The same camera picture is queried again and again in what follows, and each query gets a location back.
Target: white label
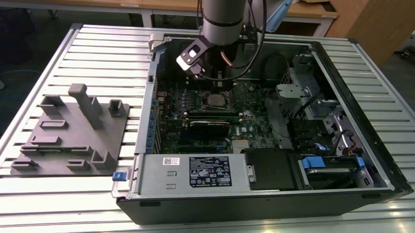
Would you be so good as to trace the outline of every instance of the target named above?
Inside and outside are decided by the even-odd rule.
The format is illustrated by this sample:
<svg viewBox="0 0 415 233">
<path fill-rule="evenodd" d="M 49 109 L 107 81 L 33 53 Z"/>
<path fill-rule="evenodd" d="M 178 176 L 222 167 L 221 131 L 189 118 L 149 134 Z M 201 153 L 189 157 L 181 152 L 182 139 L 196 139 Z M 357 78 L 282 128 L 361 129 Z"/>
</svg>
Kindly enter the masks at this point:
<svg viewBox="0 0 415 233">
<path fill-rule="evenodd" d="M 321 15 L 322 18 L 336 18 L 336 16 Z"/>
<path fill-rule="evenodd" d="M 180 158 L 162 158 L 162 165 L 180 165 Z"/>
<path fill-rule="evenodd" d="M 127 7 L 138 7 L 137 4 L 123 4 L 123 3 L 121 3 L 119 5 L 121 5 L 121 6 L 127 6 Z"/>
</svg>

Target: wooden cabinet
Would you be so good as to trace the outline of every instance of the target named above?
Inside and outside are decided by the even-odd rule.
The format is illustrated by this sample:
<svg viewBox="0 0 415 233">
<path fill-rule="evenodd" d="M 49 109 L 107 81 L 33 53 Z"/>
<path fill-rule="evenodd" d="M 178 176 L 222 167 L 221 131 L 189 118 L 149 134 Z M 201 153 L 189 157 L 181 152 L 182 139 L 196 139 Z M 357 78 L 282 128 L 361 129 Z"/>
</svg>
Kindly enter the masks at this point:
<svg viewBox="0 0 415 233">
<path fill-rule="evenodd" d="M 380 66 L 415 29 L 415 0 L 330 0 L 340 17 L 326 37 L 357 39 Z"/>
</svg>

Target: green circuit board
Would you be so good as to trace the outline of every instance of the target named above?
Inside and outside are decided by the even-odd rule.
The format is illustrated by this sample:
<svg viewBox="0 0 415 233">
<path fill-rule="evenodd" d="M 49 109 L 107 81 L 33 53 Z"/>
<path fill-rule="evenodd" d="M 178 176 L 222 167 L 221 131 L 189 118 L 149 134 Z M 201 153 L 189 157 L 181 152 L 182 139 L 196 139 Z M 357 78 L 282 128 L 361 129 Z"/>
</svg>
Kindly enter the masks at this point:
<svg viewBox="0 0 415 233">
<path fill-rule="evenodd" d="M 246 140 L 253 148 L 274 147 L 264 108 L 270 89 L 262 89 L 254 83 L 236 82 L 229 91 L 217 93 L 177 86 L 161 86 L 158 91 L 162 154 L 232 153 L 230 144 L 234 140 Z M 186 136 L 184 128 L 194 121 L 226 122 L 226 136 L 212 140 Z"/>
</svg>

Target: barcode sticker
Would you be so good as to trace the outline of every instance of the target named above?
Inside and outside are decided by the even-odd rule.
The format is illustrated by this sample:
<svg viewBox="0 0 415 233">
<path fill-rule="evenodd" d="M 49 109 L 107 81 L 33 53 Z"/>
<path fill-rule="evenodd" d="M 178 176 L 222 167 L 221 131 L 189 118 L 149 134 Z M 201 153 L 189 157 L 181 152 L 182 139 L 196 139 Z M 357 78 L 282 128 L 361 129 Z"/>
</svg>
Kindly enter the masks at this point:
<svg viewBox="0 0 415 233">
<path fill-rule="evenodd" d="M 162 165 L 180 165 L 180 158 L 162 158 Z"/>
<path fill-rule="evenodd" d="M 121 6 L 127 6 L 127 7 L 138 7 L 137 4 L 123 4 L 123 3 L 121 3 L 119 5 L 121 5 Z"/>
</svg>

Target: motherboard chip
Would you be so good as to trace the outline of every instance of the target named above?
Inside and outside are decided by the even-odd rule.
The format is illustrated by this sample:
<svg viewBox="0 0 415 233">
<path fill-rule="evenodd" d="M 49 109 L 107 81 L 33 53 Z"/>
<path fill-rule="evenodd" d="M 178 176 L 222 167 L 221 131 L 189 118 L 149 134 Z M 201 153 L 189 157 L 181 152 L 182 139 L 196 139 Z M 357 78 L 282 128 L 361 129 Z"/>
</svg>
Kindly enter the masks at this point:
<svg viewBox="0 0 415 233">
<path fill-rule="evenodd" d="M 220 94 L 210 94 L 206 97 L 206 104 L 209 106 L 224 106 L 225 105 L 225 97 Z"/>
</svg>

